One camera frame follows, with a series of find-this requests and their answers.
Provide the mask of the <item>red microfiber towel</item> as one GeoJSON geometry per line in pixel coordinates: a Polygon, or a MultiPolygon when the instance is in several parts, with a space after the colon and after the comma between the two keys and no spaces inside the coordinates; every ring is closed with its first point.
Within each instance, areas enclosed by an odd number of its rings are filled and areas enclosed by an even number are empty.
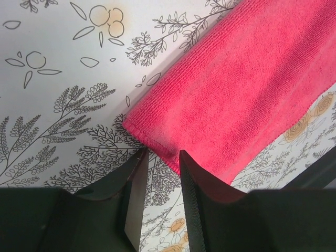
{"type": "Polygon", "coordinates": [[[241,1],[132,108],[123,127],[179,172],[224,182],[335,83],[335,1],[241,1]]]}

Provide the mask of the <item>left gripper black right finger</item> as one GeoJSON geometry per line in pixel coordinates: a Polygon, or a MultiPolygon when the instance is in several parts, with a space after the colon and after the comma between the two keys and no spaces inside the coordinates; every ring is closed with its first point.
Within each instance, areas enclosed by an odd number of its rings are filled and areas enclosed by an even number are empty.
{"type": "Polygon", "coordinates": [[[180,152],[190,251],[335,251],[335,189],[242,192],[180,152]]]}

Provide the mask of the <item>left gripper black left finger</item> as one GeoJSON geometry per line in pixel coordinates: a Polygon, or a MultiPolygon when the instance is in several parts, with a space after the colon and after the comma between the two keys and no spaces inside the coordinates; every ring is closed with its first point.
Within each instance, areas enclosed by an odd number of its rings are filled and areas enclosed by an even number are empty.
{"type": "Polygon", "coordinates": [[[138,251],[149,152],[72,194],[1,189],[1,251],[138,251]]]}

